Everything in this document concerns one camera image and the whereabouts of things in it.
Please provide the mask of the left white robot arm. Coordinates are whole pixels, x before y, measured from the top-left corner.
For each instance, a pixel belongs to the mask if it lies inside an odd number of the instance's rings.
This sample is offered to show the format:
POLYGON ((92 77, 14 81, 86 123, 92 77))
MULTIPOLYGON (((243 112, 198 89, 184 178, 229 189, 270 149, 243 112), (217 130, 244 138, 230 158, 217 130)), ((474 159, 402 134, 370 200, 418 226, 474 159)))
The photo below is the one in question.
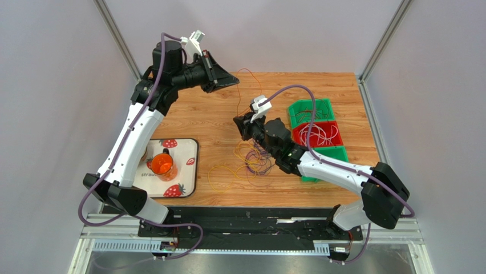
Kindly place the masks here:
POLYGON ((135 86, 124 128, 112 151, 96 173, 87 173, 83 179, 88 189, 84 199, 93 195, 123 214, 156 224, 164 222, 169 209, 133 184, 152 134, 180 90, 199 86, 212 93, 239 83, 209 51, 194 53, 191 63, 185 61, 188 52, 178 41, 162 41, 153 49, 153 64, 135 86))

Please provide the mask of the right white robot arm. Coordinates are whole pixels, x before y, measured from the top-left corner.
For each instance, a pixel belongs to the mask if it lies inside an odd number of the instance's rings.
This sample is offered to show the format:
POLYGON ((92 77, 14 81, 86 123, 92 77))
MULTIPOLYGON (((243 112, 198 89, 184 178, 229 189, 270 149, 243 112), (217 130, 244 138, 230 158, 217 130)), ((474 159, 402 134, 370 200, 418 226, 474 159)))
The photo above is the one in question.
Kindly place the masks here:
POLYGON ((394 229, 410 197, 408 189, 386 163, 363 166, 333 159, 294 142, 280 119, 251 120, 253 113, 236 116, 242 140, 262 147, 286 174, 311 177, 347 189, 360 197, 348 205, 336 205, 327 220, 333 227, 348 231, 373 223, 394 229))

